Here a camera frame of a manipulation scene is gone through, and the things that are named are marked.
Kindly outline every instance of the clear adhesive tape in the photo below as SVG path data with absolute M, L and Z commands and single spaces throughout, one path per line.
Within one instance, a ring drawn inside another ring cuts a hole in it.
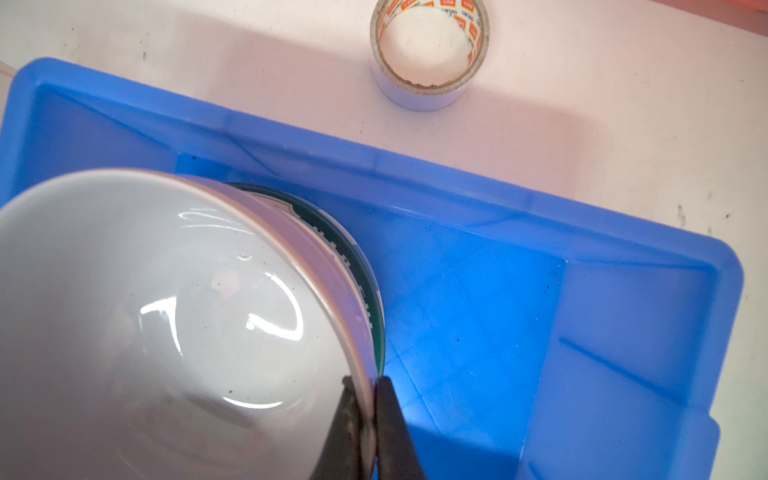
M 397 75 L 382 55 L 379 44 L 394 17 L 414 7 L 440 8 L 464 29 L 472 50 L 464 73 L 442 85 L 425 86 Z M 379 0 L 371 18 L 371 69 L 376 83 L 389 100 L 416 111 L 432 111 L 450 105 L 469 86 L 488 50 L 488 13 L 482 0 Z

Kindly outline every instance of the white table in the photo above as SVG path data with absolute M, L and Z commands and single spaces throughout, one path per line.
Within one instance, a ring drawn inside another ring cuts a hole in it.
M 746 282 L 713 478 L 768 478 L 768 38 L 650 0 L 486 0 L 475 83 L 417 114 L 372 80 L 374 3 L 5 0 L 0 60 L 58 57 L 725 240 Z

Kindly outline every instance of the blue container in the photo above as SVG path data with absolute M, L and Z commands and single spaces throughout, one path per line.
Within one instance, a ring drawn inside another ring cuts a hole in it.
M 61 61 L 17 74 L 0 204 L 118 166 L 265 185 L 341 222 L 431 478 L 708 478 L 743 276 L 724 243 Z

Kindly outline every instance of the white bowl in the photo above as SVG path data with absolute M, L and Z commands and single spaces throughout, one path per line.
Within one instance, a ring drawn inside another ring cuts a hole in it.
M 308 478 L 366 308 L 336 253 L 211 180 L 90 170 L 0 210 L 0 477 Z

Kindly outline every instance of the green rim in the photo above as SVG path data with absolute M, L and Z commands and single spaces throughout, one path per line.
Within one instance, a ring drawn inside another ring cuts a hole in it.
M 373 276 L 365 254 L 362 252 L 357 242 L 339 225 L 329 214 L 320 208 L 312 205 L 306 200 L 294 197 L 291 194 L 274 190 L 268 187 L 253 184 L 231 183 L 233 187 L 254 194 L 265 195 L 280 200 L 292 207 L 295 215 L 304 223 L 319 232 L 321 237 L 345 260 L 349 272 L 355 278 L 362 298 L 368 309 L 371 335 L 373 337 L 373 354 L 376 358 L 376 368 L 379 370 L 379 376 L 384 373 L 384 309 L 381 301 L 381 293 Z

